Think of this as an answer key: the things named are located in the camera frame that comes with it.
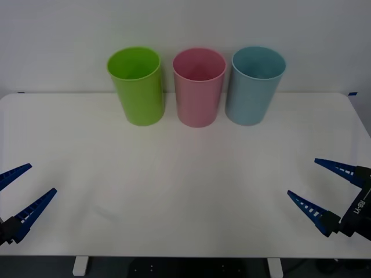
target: floor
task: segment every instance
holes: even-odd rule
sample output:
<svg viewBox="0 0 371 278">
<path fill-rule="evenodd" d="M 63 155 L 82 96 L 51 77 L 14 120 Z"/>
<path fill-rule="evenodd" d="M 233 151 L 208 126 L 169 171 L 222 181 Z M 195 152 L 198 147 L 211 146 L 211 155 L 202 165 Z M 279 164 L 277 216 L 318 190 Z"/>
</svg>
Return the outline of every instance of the floor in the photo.
<svg viewBox="0 0 371 278">
<path fill-rule="evenodd" d="M 0 257 L 0 277 L 14 278 L 72 278 L 74 257 Z M 86 278 L 114 278 L 127 277 L 129 265 L 133 258 L 94 257 L 89 261 Z M 292 269 L 301 260 L 282 259 L 283 270 Z M 264 259 L 244 259 L 246 269 L 244 277 L 269 278 L 267 262 Z M 371 277 L 371 269 L 346 270 L 327 276 L 319 273 L 315 267 L 315 260 L 309 259 L 298 268 L 287 273 L 285 278 L 366 278 Z"/>
</svg>

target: cup rim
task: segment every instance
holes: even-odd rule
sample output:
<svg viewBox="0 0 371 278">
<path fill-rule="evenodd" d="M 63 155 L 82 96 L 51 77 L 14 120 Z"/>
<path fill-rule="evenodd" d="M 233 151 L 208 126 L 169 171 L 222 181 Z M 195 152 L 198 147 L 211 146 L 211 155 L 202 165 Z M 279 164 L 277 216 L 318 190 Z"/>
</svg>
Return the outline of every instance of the cup rim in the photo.
<svg viewBox="0 0 371 278">
<path fill-rule="evenodd" d="M 120 78 L 120 77 L 117 77 L 117 76 L 113 75 L 110 72 L 110 70 L 108 69 L 108 64 L 110 63 L 110 61 L 112 60 L 112 58 L 116 54 L 118 54 L 118 53 L 120 53 L 122 51 L 125 51 L 125 50 L 128 50 L 128 49 L 134 49 L 134 48 L 136 48 L 136 49 L 145 49 L 145 50 L 149 50 L 149 51 L 153 52 L 157 56 L 157 58 L 158 58 L 158 65 L 157 65 L 156 69 L 154 69 L 153 72 L 151 72 L 150 74 L 148 74 L 148 75 L 146 75 L 144 77 L 141 77 L 141 78 L 136 78 L 136 79 L 125 79 L 125 78 Z M 154 51 L 153 49 L 151 49 L 149 47 L 145 47 L 145 46 L 131 46 L 131 47 L 126 47 L 126 48 L 120 49 L 120 50 L 116 51 L 114 54 L 112 54 L 110 56 L 110 58 L 108 59 L 108 61 L 107 61 L 106 69 L 107 69 L 107 72 L 111 75 L 112 78 L 115 78 L 115 79 L 118 79 L 118 80 L 122 80 L 122 81 L 125 81 L 125 82 L 135 82 L 135 81 L 140 81 L 140 80 L 143 80 L 145 78 L 148 78 L 151 75 L 154 75 L 158 71 L 158 69 L 160 68 L 160 66 L 161 66 L 161 57 L 160 57 L 160 55 L 156 51 Z"/>
<path fill-rule="evenodd" d="M 189 51 L 189 50 L 197 50 L 197 49 L 203 49 L 203 50 L 208 50 L 208 51 L 214 52 L 214 53 L 216 53 L 219 57 L 221 57 L 221 58 L 223 59 L 223 62 L 224 62 L 224 69 L 223 69 L 223 71 L 221 72 L 220 75 L 218 75 L 217 77 L 214 77 L 214 78 L 212 78 L 212 79 L 207 79 L 207 80 L 201 80 L 201 81 L 199 81 L 199 80 L 192 80 L 192 79 L 185 78 L 185 77 L 181 76 L 180 74 L 178 74 L 178 73 L 176 72 L 176 70 L 175 70 L 175 68 L 174 68 L 174 61 L 175 61 L 176 57 L 178 57 L 179 55 L 181 55 L 182 53 L 184 53 L 184 52 L 186 52 L 186 51 Z M 190 81 L 190 82 L 195 82 L 195 83 L 204 83 L 204 82 L 210 82 L 210 81 L 213 81 L 213 80 L 218 79 L 218 78 L 220 78 L 221 76 L 223 76 L 223 75 L 225 74 L 225 71 L 227 70 L 227 61 L 225 60 L 225 58 L 223 57 L 223 55 L 222 55 L 220 52 L 218 52 L 218 51 L 216 51 L 216 50 L 214 50 L 214 49 L 211 49 L 211 48 L 208 48 L 208 47 L 191 47 L 191 48 L 184 49 L 184 50 L 182 50 L 181 52 L 179 52 L 178 54 L 176 54 L 175 57 L 174 57 L 174 59 L 173 59 L 172 66 L 173 66 L 173 72 L 174 72 L 178 77 L 180 77 L 180 78 L 182 78 L 182 79 L 184 79 L 184 80 Z"/>
<path fill-rule="evenodd" d="M 235 64 L 233 63 L 234 56 L 235 56 L 238 52 L 240 52 L 241 50 L 244 50 L 244 49 L 246 49 L 246 48 L 253 48 L 253 47 L 259 47 L 259 48 L 268 49 L 268 50 L 270 50 L 270 51 L 276 53 L 279 57 L 281 57 L 281 58 L 283 59 L 283 62 L 285 62 L 285 69 L 281 72 L 281 74 L 279 74 L 279 75 L 277 75 L 277 76 L 275 76 L 275 77 L 272 77 L 272 78 L 256 78 L 256 77 L 252 77 L 252 76 L 250 76 L 250 75 L 244 74 L 242 71 L 240 71 L 239 69 L 237 69 L 237 67 L 236 67 Z M 234 68 L 234 69 L 235 69 L 239 74 L 243 75 L 244 77 L 247 77 L 247 78 L 250 78 L 250 79 L 254 79 L 254 80 L 259 80 L 259 81 L 266 81 L 266 80 L 272 80 L 272 79 L 275 79 L 275 78 L 279 78 L 279 77 L 281 77 L 281 76 L 285 73 L 285 71 L 286 71 L 286 67 L 287 67 L 286 60 L 285 60 L 285 58 L 284 58 L 281 54 L 279 54 L 277 51 L 275 51 L 275 50 L 273 50 L 273 49 L 271 49 L 271 48 L 264 47 L 264 46 L 259 46 L 259 45 L 255 45 L 255 46 L 247 46 L 247 47 L 243 47 L 243 48 L 237 50 L 237 51 L 233 54 L 231 60 L 232 60 L 232 66 L 233 66 L 233 68 Z"/>
</svg>

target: plastic cup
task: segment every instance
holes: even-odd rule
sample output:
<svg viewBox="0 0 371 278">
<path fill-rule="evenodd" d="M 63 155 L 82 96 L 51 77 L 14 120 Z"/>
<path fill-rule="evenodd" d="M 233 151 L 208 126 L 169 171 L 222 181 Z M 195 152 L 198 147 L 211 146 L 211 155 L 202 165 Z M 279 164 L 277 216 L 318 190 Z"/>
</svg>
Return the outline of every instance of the plastic cup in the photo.
<svg viewBox="0 0 371 278">
<path fill-rule="evenodd" d="M 191 48 L 173 60 L 178 118 L 191 127 L 216 119 L 227 63 L 212 49 Z"/>
<path fill-rule="evenodd" d="M 245 126 L 261 122 L 285 69 L 285 60 L 271 49 L 254 46 L 237 51 L 225 104 L 229 119 Z"/>
<path fill-rule="evenodd" d="M 146 47 L 122 49 L 111 56 L 107 70 L 112 77 L 128 121 L 148 126 L 165 111 L 160 57 Z"/>
</svg>

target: green cup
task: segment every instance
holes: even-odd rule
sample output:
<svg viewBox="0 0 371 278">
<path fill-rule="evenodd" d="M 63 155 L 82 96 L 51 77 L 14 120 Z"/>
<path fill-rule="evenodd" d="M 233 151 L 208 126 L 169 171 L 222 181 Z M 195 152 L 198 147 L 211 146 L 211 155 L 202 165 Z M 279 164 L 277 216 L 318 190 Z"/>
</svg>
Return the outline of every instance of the green cup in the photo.
<svg viewBox="0 0 371 278">
<path fill-rule="evenodd" d="M 107 70 L 130 123 L 149 126 L 165 111 L 160 57 L 146 47 L 122 49 L 111 56 Z"/>
</svg>

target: white wall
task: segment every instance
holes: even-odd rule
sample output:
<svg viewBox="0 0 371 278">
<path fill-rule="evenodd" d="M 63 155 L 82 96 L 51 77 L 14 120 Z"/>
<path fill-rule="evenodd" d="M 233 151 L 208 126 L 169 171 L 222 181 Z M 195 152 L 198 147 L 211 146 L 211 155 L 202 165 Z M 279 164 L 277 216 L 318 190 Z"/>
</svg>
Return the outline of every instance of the white wall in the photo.
<svg viewBox="0 0 371 278">
<path fill-rule="evenodd" d="M 371 103 L 370 12 L 370 0 L 0 0 L 0 92 L 112 90 L 106 61 L 132 45 L 159 51 L 172 91 L 179 50 L 230 59 L 263 45 L 287 60 L 280 91 Z"/>
</svg>

